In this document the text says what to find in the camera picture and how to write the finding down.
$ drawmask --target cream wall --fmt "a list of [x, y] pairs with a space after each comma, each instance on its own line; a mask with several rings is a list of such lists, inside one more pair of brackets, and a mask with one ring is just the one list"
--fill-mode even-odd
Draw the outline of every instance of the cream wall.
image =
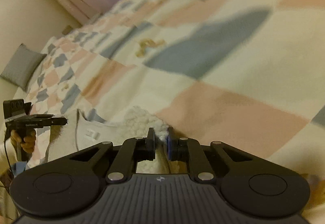
[[[21, 43], [41, 51], [48, 39], [67, 26], [80, 24], [55, 0], [0, 0], [0, 73]], [[2, 102], [12, 99], [17, 87], [0, 79], [0, 125]]]

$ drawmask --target gray pillow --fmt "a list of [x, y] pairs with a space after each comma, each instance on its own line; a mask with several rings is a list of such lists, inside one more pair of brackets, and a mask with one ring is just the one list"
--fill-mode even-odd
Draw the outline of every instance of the gray pillow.
[[45, 56], [46, 54], [31, 51], [25, 44], [21, 44], [0, 77], [26, 92], [28, 81]]

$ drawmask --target bed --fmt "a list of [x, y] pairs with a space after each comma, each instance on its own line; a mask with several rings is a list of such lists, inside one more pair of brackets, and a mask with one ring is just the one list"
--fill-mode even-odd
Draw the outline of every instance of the bed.
[[[324, 223], [324, 28], [325, 0], [121, 0], [46, 46], [25, 100], [101, 123], [139, 106], [201, 144], [313, 176], [304, 216]], [[38, 131], [29, 167], [49, 137]]]

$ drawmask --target black cable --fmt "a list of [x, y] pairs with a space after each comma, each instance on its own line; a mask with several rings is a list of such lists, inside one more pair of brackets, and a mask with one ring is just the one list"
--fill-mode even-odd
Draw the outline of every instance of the black cable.
[[13, 172], [12, 172], [12, 170], [11, 170], [11, 165], [10, 165], [10, 161], [9, 161], [8, 154], [7, 154], [7, 148], [5, 147], [5, 143], [6, 143], [7, 139], [10, 139], [10, 135], [9, 135], [9, 130], [8, 130], [8, 129], [6, 129], [6, 131], [5, 131], [5, 137], [4, 137], [4, 152], [5, 152], [5, 155], [6, 155], [6, 157], [7, 157], [7, 162], [8, 162], [8, 165], [9, 165], [9, 170], [10, 170], [12, 176], [15, 177], [14, 174], [13, 174]]

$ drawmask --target ribbed grip surface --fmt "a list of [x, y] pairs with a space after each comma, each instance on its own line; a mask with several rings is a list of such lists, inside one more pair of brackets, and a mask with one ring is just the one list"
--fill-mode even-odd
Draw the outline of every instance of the ribbed grip surface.
[[21, 217], [17, 224], [308, 224], [299, 215], [259, 220], [229, 207], [210, 185], [188, 175], [133, 175], [110, 185], [90, 209], [64, 220]]

